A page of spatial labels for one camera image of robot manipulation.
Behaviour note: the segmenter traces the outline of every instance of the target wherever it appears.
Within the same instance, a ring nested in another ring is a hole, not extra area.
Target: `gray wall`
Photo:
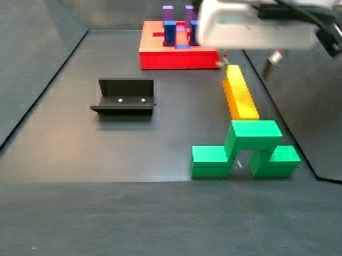
[[[144,20],[160,20],[163,5],[173,5],[175,18],[184,19],[189,0],[59,0],[91,29],[140,30]]]
[[[55,0],[0,0],[0,146],[87,30]]]
[[[247,51],[262,73],[271,52]],[[266,88],[304,155],[322,178],[342,181],[342,56],[320,45],[288,52],[271,72]]]

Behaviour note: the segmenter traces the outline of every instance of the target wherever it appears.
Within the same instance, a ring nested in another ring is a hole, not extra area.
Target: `red block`
[[[215,48],[191,46],[189,49],[164,47],[161,21],[145,21],[139,47],[141,69],[218,69],[219,54]]]

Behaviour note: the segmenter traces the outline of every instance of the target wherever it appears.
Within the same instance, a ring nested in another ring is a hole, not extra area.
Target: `yellow block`
[[[222,83],[232,120],[259,120],[258,109],[238,65],[227,66]]]

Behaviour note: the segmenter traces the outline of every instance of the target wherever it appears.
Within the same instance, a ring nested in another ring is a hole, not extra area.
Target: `black holder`
[[[153,80],[99,79],[101,100],[89,108],[99,114],[152,114],[155,106]]]

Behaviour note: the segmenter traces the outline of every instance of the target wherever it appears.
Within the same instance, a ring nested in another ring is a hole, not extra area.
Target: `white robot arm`
[[[335,56],[342,33],[328,1],[197,0],[197,43],[220,49],[307,49],[318,37]]]

